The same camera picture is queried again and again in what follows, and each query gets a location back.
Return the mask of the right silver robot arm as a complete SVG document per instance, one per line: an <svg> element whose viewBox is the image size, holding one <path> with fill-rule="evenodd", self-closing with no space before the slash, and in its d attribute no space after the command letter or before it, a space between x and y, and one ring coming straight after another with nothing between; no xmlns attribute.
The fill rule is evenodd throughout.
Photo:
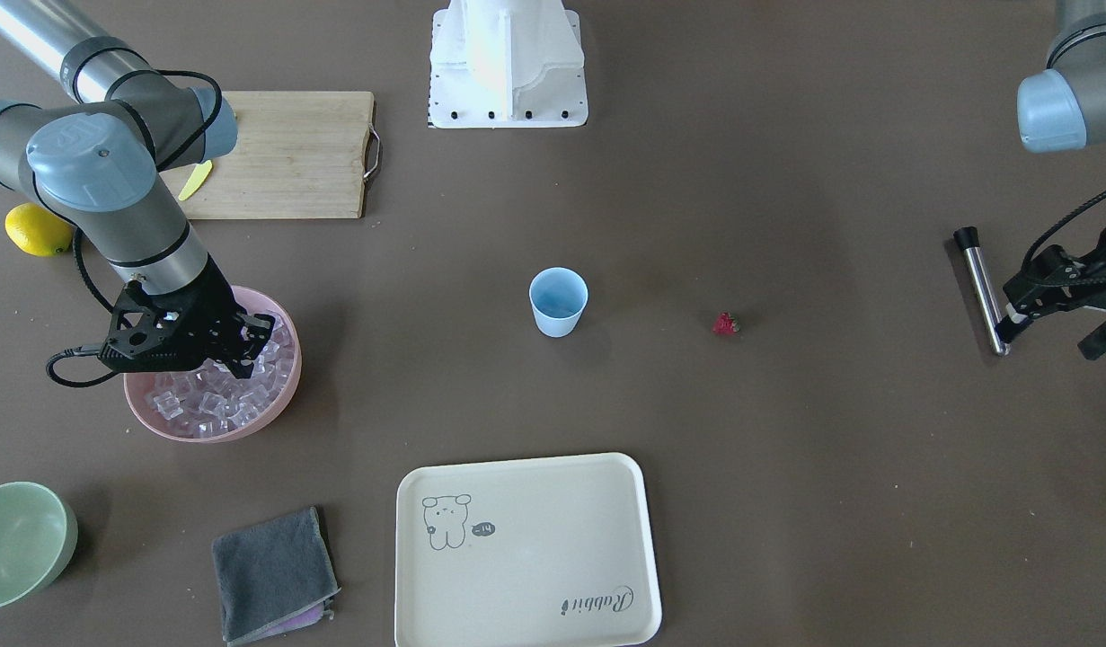
<svg viewBox="0 0 1106 647"><path fill-rule="evenodd" d="M249 313L184 216L163 171L232 152L234 109L215 79L175 84L67 1L0 1L0 34L46 69L72 105L0 100L0 185L88 238L124 281L105 340L61 352L109 376L212 361L252 375L276 324Z"/></svg>

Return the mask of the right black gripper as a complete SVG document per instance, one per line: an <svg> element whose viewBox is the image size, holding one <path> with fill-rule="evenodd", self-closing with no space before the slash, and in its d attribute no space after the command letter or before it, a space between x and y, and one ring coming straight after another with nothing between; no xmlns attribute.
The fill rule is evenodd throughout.
<svg viewBox="0 0 1106 647"><path fill-rule="evenodd" d="M220 361L236 378L249 378L265 349L276 316L250 315L213 261L187 286L154 295L131 279L111 311L111 328L97 359L118 373L182 372Z"/></svg>

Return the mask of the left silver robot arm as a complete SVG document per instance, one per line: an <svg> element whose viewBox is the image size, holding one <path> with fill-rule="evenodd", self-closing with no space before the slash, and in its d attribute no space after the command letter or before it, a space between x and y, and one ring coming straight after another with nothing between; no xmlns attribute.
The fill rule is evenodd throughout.
<svg viewBox="0 0 1106 647"><path fill-rule="evenodd" d="M1045 67L1018 86L1018 131L1029 152L1075 152L1106 143L1106 1L1058 1L1058 33ZM1050 226L1029 247L1002 290L1006 312L993 326L1005 348L1030 324L1052 313L1106 312L1106 226L1088 253L1048 244L1065 225L1106 199L1106 190ZM1079 340L1088 361L1106 353L1106 321Z"/></svg>

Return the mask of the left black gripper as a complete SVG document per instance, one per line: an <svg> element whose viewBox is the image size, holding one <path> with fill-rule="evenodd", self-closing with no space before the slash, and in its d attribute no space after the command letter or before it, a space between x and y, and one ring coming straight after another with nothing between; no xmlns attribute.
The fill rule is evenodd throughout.
<svg viewBox="0 0 1106 647"><path fill-rule="evenodd" d="M1106 311L1106 226L1091 253L1073 255L1062 246L1048 246L1032 258L1025 269L1002 288L1006 295L1004 315L997 321L997 340L1005 347L1033 323L1048 313L1078 307ZM1106 353L1106 321L1079 340L1087 361Z"/></svg>

